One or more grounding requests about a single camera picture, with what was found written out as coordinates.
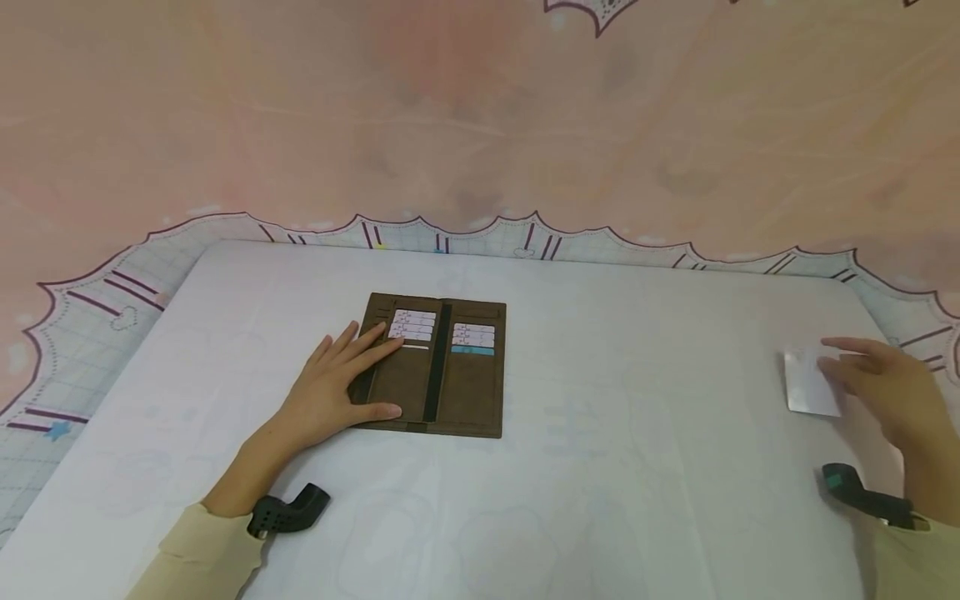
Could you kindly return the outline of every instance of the left hand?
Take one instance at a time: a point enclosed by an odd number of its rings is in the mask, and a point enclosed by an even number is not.
[[[352,425],[399,417],[402,411],[395,404],[351,404],[347,395],[347,386],[357,375],[403,346],[403,338],[394,338],[370,348],[385,326],[377,324],[353,340],[360,328],[353,321],[335,342],[325,336],[264,428],[270,429],[275,439],[291,444],[290,450],[300,452]]]

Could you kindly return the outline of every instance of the white table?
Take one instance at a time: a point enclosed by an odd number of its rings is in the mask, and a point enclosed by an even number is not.
[[[209,250],[0,554],[5,600],[119,598],[371,291],[508,305],[502,440],[351,430],[246,598],[862,597],[816,471],[901,480],[855,403],[787,411],[778,352],[880,337],[830,280],[253,242]]]

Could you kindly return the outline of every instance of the wrist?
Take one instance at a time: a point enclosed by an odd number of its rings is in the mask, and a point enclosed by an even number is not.
[[[930,464],[953,463],[960,458],[960,436],[950,427],[922,439],[906,441],[899,448],[904,460]]]
[[[276,423],[276,418],[260,425],[241,446],[241,453],[259,456],[261,460],[286,466],[300,454],[306,446],[285,432]]]

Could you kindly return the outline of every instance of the right hand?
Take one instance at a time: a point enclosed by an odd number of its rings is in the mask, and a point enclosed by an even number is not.
[[[927,365],[899,348],[875,340],[825,338],[840,348],[839,360],[817,361],[828,379],[860,398],[880,422],[883,436],[901,451],[952,442],[957,434],[947,404]]]

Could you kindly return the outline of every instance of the brown wallet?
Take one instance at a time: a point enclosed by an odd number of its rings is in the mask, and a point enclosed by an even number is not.
[[[403,416],[358,427],[502,435],[506,304],[371,294],[360,331],[381,322],[377,343],[402,336],[403,347],[353,381],[350,401],[392,402]]]

